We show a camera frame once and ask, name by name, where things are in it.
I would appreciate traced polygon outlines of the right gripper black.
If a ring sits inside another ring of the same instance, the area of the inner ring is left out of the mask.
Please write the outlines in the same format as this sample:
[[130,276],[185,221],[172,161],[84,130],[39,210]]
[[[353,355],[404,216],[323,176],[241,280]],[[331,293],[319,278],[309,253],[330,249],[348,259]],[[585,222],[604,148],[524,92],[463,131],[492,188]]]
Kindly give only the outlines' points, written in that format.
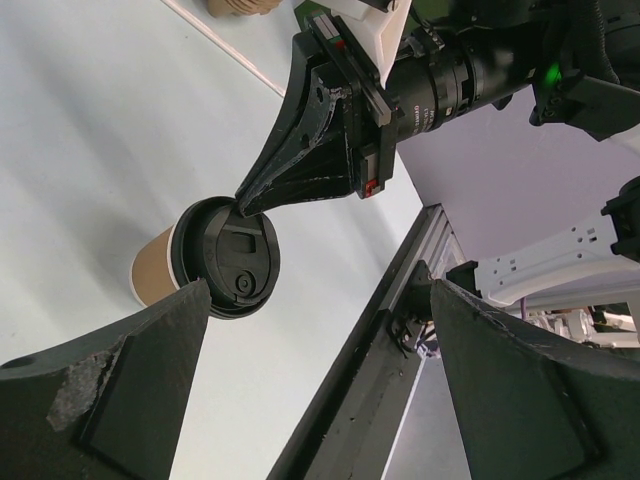
[[291,204],[370,198],[394,171],[399,108],[339,16],[314,12],[292,41],[283,104],[235,198],[251,217]]

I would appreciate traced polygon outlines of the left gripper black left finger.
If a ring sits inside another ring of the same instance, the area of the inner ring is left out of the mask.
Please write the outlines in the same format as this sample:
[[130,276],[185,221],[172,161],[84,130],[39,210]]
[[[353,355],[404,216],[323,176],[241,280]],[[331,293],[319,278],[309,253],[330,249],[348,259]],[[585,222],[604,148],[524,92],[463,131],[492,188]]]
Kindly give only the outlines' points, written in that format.
[[210,301],[198,280],[3,364],[2,478],[169,478]]

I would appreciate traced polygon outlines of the single brown paper cup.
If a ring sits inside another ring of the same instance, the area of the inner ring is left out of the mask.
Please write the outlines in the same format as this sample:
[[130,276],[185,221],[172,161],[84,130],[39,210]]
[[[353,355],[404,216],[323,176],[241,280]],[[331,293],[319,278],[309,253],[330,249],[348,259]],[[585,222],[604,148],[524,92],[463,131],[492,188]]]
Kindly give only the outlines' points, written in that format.
[[180,289],[174,275],[171,247],[172,226],[145,245],[135,256],[130,269],[130,287],[136,300],[151,306]]

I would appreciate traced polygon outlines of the stack of paper cups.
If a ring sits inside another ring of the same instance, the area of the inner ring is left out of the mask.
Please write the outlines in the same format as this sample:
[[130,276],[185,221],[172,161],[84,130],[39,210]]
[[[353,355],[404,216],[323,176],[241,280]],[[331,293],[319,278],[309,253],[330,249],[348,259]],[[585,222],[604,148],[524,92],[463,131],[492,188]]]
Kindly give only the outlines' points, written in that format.
[[228,15],[266,15],[281,3],[281,0],[208,0],[206,7],[211,16],[220,18]]

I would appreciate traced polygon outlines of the black plastic cup lid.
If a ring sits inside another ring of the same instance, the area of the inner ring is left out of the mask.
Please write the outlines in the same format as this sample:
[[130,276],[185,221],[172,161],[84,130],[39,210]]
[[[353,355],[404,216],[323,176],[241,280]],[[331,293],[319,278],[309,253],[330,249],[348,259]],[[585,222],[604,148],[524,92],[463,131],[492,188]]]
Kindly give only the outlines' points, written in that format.
[[235,199],[225,196],[198,201],[182,213],[171,230],[168,259],[177,286],[206,282],[209,314],[223,320],[260,310],[275,289],[281,265],[269,218],[243,217]]

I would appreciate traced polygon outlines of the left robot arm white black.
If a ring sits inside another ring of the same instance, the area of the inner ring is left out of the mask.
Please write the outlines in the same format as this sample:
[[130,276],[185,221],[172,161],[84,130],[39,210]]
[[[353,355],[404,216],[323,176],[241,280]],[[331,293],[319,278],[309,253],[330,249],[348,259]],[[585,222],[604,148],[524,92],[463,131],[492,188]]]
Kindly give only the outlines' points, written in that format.
[[[432,280],[423,210],[271,470],[381,475],[433,325],[475,479],[635,479],[639,362],[617,336],[563,337],[507,309],[533,293],[639,266],[639,184],[519,251]],[[5,479],[166,479],[210,317],[264,305],[275,231],[228,197],[194,204],[136,257],[142,310],[1,368]]]

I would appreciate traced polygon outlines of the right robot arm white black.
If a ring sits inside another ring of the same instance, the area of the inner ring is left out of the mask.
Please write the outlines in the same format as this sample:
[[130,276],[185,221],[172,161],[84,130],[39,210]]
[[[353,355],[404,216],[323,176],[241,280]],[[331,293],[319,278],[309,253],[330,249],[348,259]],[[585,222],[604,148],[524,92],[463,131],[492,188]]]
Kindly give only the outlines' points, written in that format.
[[281,110],[236,192],[251,217],[290,204],[381,192],[397,145],[532,88],[534,126],[602,141],[639,122],[635,1],[453,1],[419,21],[378,66],[337,12],[309,15],[292,41]]

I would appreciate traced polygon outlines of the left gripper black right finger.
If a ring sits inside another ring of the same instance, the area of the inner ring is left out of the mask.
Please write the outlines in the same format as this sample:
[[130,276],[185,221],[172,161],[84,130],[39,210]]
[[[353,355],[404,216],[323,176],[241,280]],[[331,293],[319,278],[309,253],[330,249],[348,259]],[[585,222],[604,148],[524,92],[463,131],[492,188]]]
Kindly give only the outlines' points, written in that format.
[[474,479],[636,479],[639,363],[438,280],[431,308]]

